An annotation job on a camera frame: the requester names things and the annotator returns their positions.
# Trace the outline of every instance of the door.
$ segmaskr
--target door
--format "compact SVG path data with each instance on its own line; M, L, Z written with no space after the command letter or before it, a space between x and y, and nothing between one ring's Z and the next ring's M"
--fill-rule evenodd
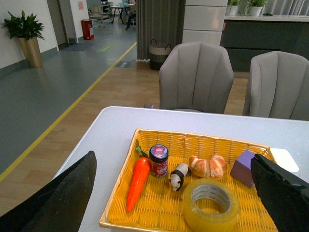
M58 46L68 42L59 0L47 0Z

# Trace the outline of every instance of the gray floor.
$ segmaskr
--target gray floor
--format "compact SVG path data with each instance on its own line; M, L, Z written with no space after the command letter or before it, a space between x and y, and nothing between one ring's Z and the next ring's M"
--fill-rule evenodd
M94 28L85 51L64 51L43 59L43 67L0 77L0 174L67 110L135 42L136 31L105 23ZM98 50L113 46L107 51ZM122 60L135 61L136 47Z

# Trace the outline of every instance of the clear packing tape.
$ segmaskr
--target clear packing tape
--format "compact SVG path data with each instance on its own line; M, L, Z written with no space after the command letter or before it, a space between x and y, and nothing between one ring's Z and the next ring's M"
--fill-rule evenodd
M225 210L222 214L209 214L195 203L199 199L216 201ZM239 202L236 194L225 184L212 179L198 179L184 191L183 217L195 232L230 232L237 222Z

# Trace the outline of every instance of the yellow tray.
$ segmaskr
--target yellow tray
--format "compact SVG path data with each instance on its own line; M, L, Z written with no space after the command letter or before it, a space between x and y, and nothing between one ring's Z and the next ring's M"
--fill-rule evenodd
M147 154L153 145L165 145L169 149L169 172L173 171L179 163L189 164L189 157L192 155L200 159L210 159L214 154L223 156L228 163L228 168L220 181L236 193L240 204L233 231L278 231L257 196L255 187L249 189L230 175L235 160L246 149L273 160L269 146L201 134L142 129L136 129L134 133L126 160L99 221L100 227L140 232L191 231L183 219L182 205L184 189L198 178L194 175L185 177L180 191L173 192L169 186L169 174L162 178L149 174L135 208L130 213L126 212L126 197L133 168L139 158L138 151L135 149L137 140ZM204 201L199 202L198 206L209 213L218 213L219 209L214 209L216 206L212 204L210 201Z

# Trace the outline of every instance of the toy panda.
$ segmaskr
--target toy panda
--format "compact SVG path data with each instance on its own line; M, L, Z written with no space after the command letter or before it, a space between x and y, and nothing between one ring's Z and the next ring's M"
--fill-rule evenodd
M169 185L173 191L179 191L183 185L183 178L191 176L191 170L185 163L180 163L177 168L170 173Z

